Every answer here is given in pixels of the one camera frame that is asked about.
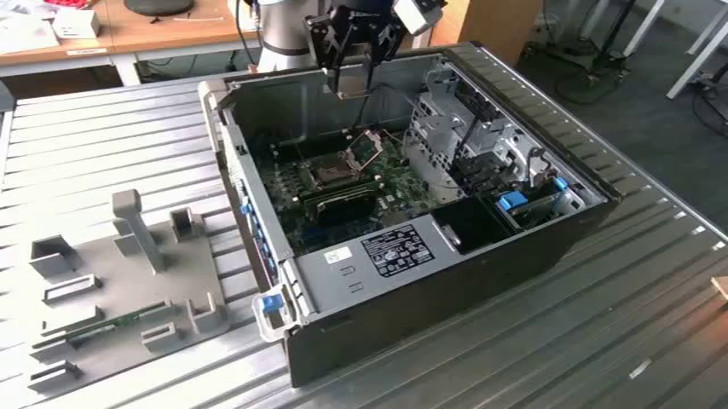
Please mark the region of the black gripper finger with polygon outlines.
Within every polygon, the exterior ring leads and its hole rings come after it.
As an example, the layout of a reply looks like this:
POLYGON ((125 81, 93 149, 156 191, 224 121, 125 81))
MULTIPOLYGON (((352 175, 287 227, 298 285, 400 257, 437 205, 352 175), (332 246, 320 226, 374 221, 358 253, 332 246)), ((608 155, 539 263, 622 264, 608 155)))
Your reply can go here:
POLYGON ((370 40, 368 52, 364 54, 364 72, 367 92, 372 91, 374 70, 383 61, 394 58, 404 37, 403 26, 384 26, 370 40))
POLYGON ((348 16, 322 14, 304 17, 308 45, 318 67, 330 79, 338 79, 348 41, 348 16))

